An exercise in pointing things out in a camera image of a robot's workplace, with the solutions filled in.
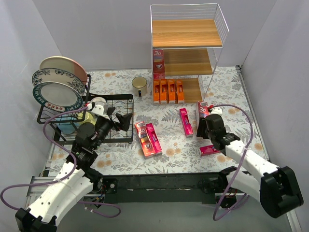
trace toothpaste box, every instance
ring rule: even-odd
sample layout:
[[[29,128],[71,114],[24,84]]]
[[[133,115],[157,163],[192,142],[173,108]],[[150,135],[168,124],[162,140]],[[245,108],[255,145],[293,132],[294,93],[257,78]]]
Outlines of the toothpaste box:
[[[160,81],[154,80],[153,98],[154,104],[160,104]]]
[[[176,88],[175,81],[168,80],[168,89],[169,89],[169,104],[175,104],[176,102]]]
[[[180,111],[180,118],[182,119],[182,122],[183,122],[183,128],[184,128],[185,136],[187,138],[192,137],[193,136],[193,129],[192,129],[192,126],[189,122],[188,112],[185,108],[182,108],[179,111]]]
[[[138,136],[139,136],[139,139],[140,139],[140,145],[141,145],[141,148],[144,152],[144,156],[145,156],[145,158],[150,158],[156,152],[155,152],[155,148],[153,147],[153,145],[152,145],[152,143],[149,139],[146,125],[145,125],[144,121],[141,121],[141,122],[134,123],[134,126],[137,130],[137,133],[138,133]]]
[[[200,119],[205,118],[206,116],[209,115],[207,102],[198,101],[196,113],[197,113],[197,127],[198,127]]]
[[[219,153],[219,152],[220,151],[217,150],[216,148],[214,148],[213,145],[204,146],[204,147],[199,148],[199,154],[201,156],[207,156],[207,155],[216,154],[216,153]]]
[[[166,104],[168,102],[168,81],[160,81],[160,103]]]
[[[160,49],[153,50],[153,71],[154,71],[154,80],[161,80],[165,78],[163,50]]]
[[[184,103],[183,82],[181,80],[176,81],[176,93],[177,93],[178,103]]]
[[[155,154],[156,155],[160,155],[162,154],[162,148],[160,145],[160,142],[158,140],[158,137],[155,133],[155,129],[152,123],[148,123],[146,124],[146,128],[147,128],[147,132],[148,132],[148,136],[150,138],[150,142],[152,143],[154,150],[155,150]]]

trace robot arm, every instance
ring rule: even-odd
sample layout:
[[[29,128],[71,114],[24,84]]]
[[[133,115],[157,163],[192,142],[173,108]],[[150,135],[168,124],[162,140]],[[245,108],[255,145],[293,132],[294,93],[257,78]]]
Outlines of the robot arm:
[[[240,162],[245,144],[235,134],[227,133],[220,115],[205,118],[205,136],[226,156]],[[280,168],[251,150],[247,150],[242,163],[247,172],[239,172],[231,187],[239,189],[257,199],[264,210],[273,218],[301,206],[304,203],[294,171]],[[236,167],[220,172],[225,186],[232,181]]]
[[[103,98],[94,98],[88,105],[88,110],[91,109],[98,116],[96,124],[82,124],[72,146],[77,168],[67,179],[60,180],[74,168],[73,158],[68,156],[54,179],[58,183],[49,185],[27,209],[17,211],[15,217],[21,232],[55,232],[62,218],[82,197],[102,187],[102,175],[90,168],[98,156],[94,150],[99,148],[110,130],[128,130],[132,113],[116,114],[119,122],[114,122],[111,115],[115,108],[109,108]]]

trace red toothpaste box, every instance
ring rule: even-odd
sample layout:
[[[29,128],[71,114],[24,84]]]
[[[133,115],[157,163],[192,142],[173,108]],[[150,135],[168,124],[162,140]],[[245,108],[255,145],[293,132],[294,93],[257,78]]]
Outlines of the red toothpaste box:
[[[197,102],[197,127],[199,125],[199,120],[203,117],[207,117],[209,115],[207,102],[204,101],[198,101]]]
[[[160,49],[153,50],[153,71],[154,71],[154,80],[161,80],[165,78],[163,50]]]
[[[148,137],[147,128],[144,123],[144,121],[134,123],[134,126],[136,127],[137,133],[140,138],[140,145],[143,149],[145,158],[150,158],[155,154],[155,149],[150,142],[150,139]]]
[[[160,145],[160,142],[158,140],[158,137],[155,133],[155,129],[152,123],[148,123],[146,124],[146,128],[147,128],[147,132],[148,132],[148,136],[150,138],[150,142],[152,143],[154,150],[155,150],[155,154],[156,155],[160,155],[162,154],[162,148]]]
[[[204,147],[199,148],[199,154],[201,156],[207,156],[207,155],[216,154],[216,153],[219,153],[219,152],[220,151],[217,150],[216,148],[214,148],[213,145],[204,146]]]
[[[184,128],[185,136],[187,138],[192,137],[193,136],[193,129],[192,129],[192,126],[189,122],[188,112],[185,108],[182,108],[179,111],[180,111],[180,118],[182,119],[182,122],[183,122],[183,128]]]

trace decorated plate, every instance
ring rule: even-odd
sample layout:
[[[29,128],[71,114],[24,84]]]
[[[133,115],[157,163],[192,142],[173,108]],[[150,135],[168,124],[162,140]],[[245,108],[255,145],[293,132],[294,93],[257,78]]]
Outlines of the decorated plate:
[[[32,76],[32,83],[34,86],[46,81],[54,81],[68,85],[81,95],[83,95],[85,92],[85,86],[83,85],[82,81],[74,74],[65,70],[54,68],[41,69],[37,70]]]
[[[87,83],[87,73],[85,69],[75,60],[67,57],[49,57],[43,60],[40,64],[40,69],[55,68],[68,71],[77,76],[82,83]]]
[[[41,82],[32,93],[38,103],[59,112],[77,110],[83,105],[83,98],[75,89],[58,82]]]

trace orange toothpaste box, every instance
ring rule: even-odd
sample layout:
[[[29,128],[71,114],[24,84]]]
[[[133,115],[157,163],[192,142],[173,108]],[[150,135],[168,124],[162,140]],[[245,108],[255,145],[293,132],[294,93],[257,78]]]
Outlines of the orange toothpaste box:
[[[153,97],[154,104],[160,104],[160,81],[154,80]]]
[[[160,103],[166,104],[168,101],[168,84],[167,80],[160,80]]]
[[[178,103],[184,103],[184,95],[183,95],[183,82],[180,80],[176,81],[176,93],[178,98]]]
[[[161,49],[153,50],[153,71],[154,80],[165,78],[164,51]]]
[[[175,81],[168,80],[168,87],[169,87],[169,104],[174,104],[176,102]]]
[[[134,123],[134,126],[136,127],[137,133],[139,135],[140,139],[140,145],[144,152],[145,158],[150,158],[154,154],[156,154],[156,151],[149,139],[147,128],[144,123],[144,121]]]

